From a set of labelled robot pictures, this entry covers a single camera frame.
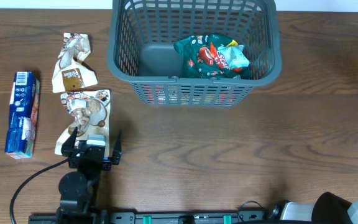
green tape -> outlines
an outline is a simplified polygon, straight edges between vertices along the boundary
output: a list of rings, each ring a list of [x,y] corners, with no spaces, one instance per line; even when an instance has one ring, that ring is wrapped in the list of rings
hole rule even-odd
[[[143,217],[143,224],[152,224],[152,217]]]
[[[231,224],[231,215],[224,215],[223,216],[223,224]]]

white wall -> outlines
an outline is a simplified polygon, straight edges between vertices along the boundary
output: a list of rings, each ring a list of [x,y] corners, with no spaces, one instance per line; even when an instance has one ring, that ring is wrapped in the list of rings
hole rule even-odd
[[[279,11],[358,12],[358,0],[275,0]],[[0,0],[0,8],[111,9],[112,0]]]

wooden surface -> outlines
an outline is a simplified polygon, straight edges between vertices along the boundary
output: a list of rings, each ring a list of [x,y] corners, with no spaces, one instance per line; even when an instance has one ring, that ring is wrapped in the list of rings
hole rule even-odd
[[[0,223],[9,201],[34,172],[61,161],[55,141],[73,121],[52,93],[64,32],[91,35],[86,63],[97,88],[113,92],[111,135],[123,130],[121,164],[105,173],[103,208],[138,211],[229,210],[246,200],[315,202],[325,191],[358,199],[358,14],[280,12],[283,72],[237,107],[154,107],[141,102],[106,66],[111,11],[0,10]],[[41,76],[34,157],[4,155],[15,71]],[[31,212],[54,212],[57,167],[30,182],[16,200]]]

plastic basket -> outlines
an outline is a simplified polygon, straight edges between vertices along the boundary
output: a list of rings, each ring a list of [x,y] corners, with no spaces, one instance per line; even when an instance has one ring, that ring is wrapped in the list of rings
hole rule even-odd
[[[250,80],[182,78],[173,43],[224,34],[244,44]],[[107,63],[153,105],[233,106],[282,69],[273,0],[114,0]]]

basket rim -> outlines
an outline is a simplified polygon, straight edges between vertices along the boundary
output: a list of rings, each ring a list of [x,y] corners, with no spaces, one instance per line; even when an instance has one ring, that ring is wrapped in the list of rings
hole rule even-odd
[[[256,0],[263,1],[268,5],[268,17],[269,19],[270,33],[273,45],[273,56],[275,64],[271,71],[263,78],[258,80],[246,80],[246,79],[231,79],[231,78],[177,78],[177,77],[137,77],[127,75],[122,72],[115,63],[114,53],[117,42],[117,27],[119,18],[119,7],[123,0],[115,0],[112,2],[112,16],[109,30],[109,45],[107,49],[106,62],[110,69],[110,72],[118,79],[130,83],[150,83],[150,84],[173,84],[173,85],[237,85],[237,86],[263,86],[272,83],[282,71],[282,56],[280,51],[280,33],[277,20],[276,4],[273,0]]]

